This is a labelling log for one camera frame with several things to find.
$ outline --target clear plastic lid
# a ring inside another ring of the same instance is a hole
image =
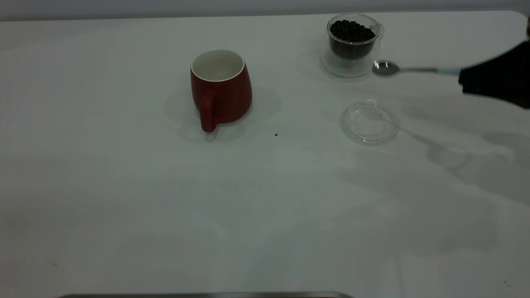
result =
[[[391,142],[400,129],[399,119],[383,100],[361,100],[340,115],[342,132],[352,141],[377,146]]]

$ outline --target mug rim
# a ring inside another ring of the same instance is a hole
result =
[[[227,52],[232,52],[234,53],[235,55],[237,55],[241,61],[243,62],[243,65],[241,66],[241,69],[233,76],[229,77],[229,78],[226,78],[224,80],[207,80],[199,75],[197,75],[195,73],[195,71],[193,70],[193,64],[195,63],[195,61],[197,61],[197,59],[202,56],[203,54],[206,54],[206,53],[209,53],[209,52],[214,52],[214,51],[227,51]],[[245,66],[246,66],[246,62],[245,62],[245,59],[243,58],[243,56],[239,55],[239,53],[237,52],[234,52],[232,50],[227,50],[227,49],[211,49],[211,50],[207,50],[207,51],[204,51],[202,53],[200,53],[197,57],[195,57],[195,59],[191,62],[191,65],[190,65],[190,70],[191,72],[193,73],[194,76],[196,76],[198,79],[202,80],[202,81],[206,81],[206,82],[212,82],[212,83],[218,83],[218,82],[226,82],[226,81],[230,81],[231,79],[237,77],[238,75],[240,75],[243,70],[245,69]]]

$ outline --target wall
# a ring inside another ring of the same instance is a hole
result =
[[[0,0],[0,20],[510,8],[530,0]]]

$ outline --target spoon handle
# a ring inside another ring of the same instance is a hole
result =
[[[439,74],[447,75],[460,75],[459,67],[436,67],[436,72]]]
[[[410,67],[410,68],[404,68],[401,71],[439,73],[439,74],[446,74],[446,75],[460,75],[460,70],[461,69],[458,67]]]

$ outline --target mug handle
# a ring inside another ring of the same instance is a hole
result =
[[[211,110],[214,103],[214,92],[208,91],[200,101],[200,124],[207,133],[214,132],[217,127],[217,119],[212,117]]]

